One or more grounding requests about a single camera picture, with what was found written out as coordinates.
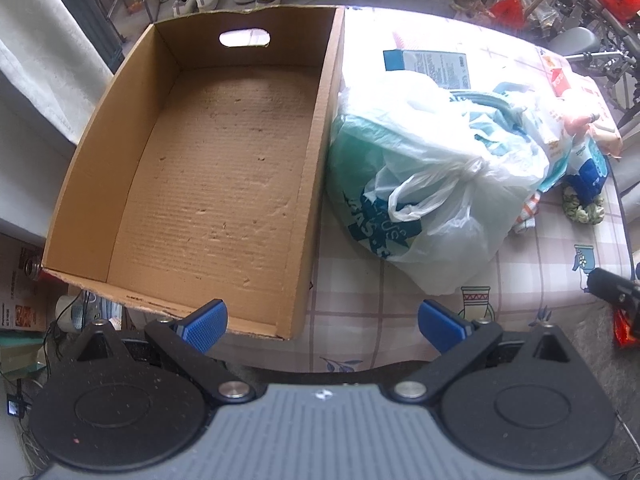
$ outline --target cardboard box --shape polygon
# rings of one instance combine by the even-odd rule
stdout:
[[[221,298],[232,332],[296,336],[343,19],[279,6],[151,25],[82,136],[43,266],[125,306],[183,317]],[[220,43],[252,28],[267,46]]]
[[[0,330],[47,329],[47,289],[24,273],[25,261],[39,253],[39,248],[0,235]]]

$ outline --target silver bolt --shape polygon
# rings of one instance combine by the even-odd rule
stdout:
[[[227,381],[218,388],[220,395],[227,399],[242,399],[251,392],[251,387],[242,381]]]
[[[397,396],[403,399],[417,399],[427,392],[427,387],[416,381],[402,381],[396,384],[394,391]]]

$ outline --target blue package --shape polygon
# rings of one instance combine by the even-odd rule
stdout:
[[[607,161],[591,136],[572,147],[564,181],[575,189],[582,206],[600,194],[608,175]]]

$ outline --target white plastic bag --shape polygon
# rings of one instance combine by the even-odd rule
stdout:
[[[427,294],[452,293],[498,250],[545,153],[510,131],[508,104],[459,100],[420,73],[386,72],[340,98],[327,176],[338,216]]]

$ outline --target plaid tablecloth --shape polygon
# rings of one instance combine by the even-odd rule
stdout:
[[[542,56],[568,67],[553,53],[475,25],[398,10],[348,9],[347,85],[384,70],[382,50],[393,48],[464,52],[471,86],[479,90],[510,78],[552,94]],[[564,216],[559,189],[546,193],[534,230],[509,234],[483,272],[437,300],[465,319],[493,317],[507,330],[542,321],[580,322],[602,304],[585,290],[591,270],[632,275],[612,178],[604,197],[606,218],[594,227]],[[317,250],[302,335],[283,342],[226,334],[213,357],[276,370],[339,372],[437,356],[416,323],[426,295],[400,270],[353,242],[326,198]]]

